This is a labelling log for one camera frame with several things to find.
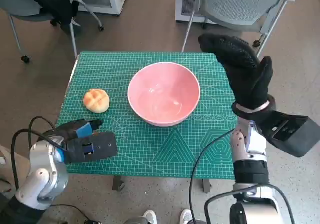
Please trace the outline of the black knitted gloved right hand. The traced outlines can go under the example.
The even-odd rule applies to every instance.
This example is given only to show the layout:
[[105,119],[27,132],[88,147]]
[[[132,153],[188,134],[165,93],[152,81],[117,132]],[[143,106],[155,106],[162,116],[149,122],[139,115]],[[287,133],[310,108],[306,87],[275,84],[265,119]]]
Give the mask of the black knitted gloved right hand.
[[236,103],[254,110],[268,100],[273,76],[271,56],[260,60],[246,41],[228,35],[205,33],[198,42],[203,52],[215,54],[224,67]]

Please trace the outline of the black left hand blue tape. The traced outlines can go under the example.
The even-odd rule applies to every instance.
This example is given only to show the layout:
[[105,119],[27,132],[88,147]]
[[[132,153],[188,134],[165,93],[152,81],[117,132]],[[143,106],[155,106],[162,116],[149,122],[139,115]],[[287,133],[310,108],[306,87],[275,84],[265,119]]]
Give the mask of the black left hand blue tape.
[[52,138],[53,136],[61,136],[63,141],[57,142],[57,145],[61,148],[65,148],[67,143],[71,140],[75,140],[76,143],[80,141],[89,143],[89,141],[95,141],[94,131],[98,130],[103,124],[102,119],[95,120],[73,120],[68,123],[62,124],[55,129],[46,131],[43,135]]

